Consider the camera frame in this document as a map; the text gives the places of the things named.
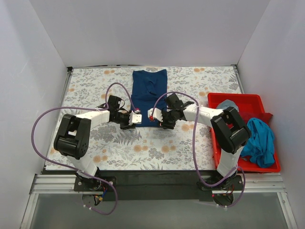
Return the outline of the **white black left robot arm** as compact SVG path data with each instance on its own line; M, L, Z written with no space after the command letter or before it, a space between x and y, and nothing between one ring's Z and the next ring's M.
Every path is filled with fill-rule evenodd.
M109 122L119 124L123 130L131 129L142 121L139 110L127 111L120 107L121 103L121 98L111 95L108 102L98 106L96 111L65 114L61 120L53 147L72 163L77 169L76 177L89 190L100 191L108 187L102 184L98 176L100 170L86 154L91 130Z

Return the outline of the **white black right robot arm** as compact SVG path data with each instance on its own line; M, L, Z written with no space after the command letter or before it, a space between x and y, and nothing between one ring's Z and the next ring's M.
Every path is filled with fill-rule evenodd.
M176 121L184 120L193 121L195 125L204 124L213 130L221 147L217 175L213 177L215 183L207 183L202 176L199 176L199 180L206 187L228 189L236 176L240 154L251 137L239 112L231 106L225 109L200 106L194 98L184 103L178 98L178 92L165 93L159 100L165 101L166 108L160 110L154 106L148 111L148 117L151 121L158 120L160 127L173 129Z

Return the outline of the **navy blue t shirt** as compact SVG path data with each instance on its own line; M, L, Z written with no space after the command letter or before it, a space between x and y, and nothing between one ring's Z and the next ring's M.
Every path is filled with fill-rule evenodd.
M132 73L133 85L131 99L135 108L140 109L142 123L137 127L156 127L148 117L148 110L153 108L157 99L167 92L167 71L147 72L144 70Z

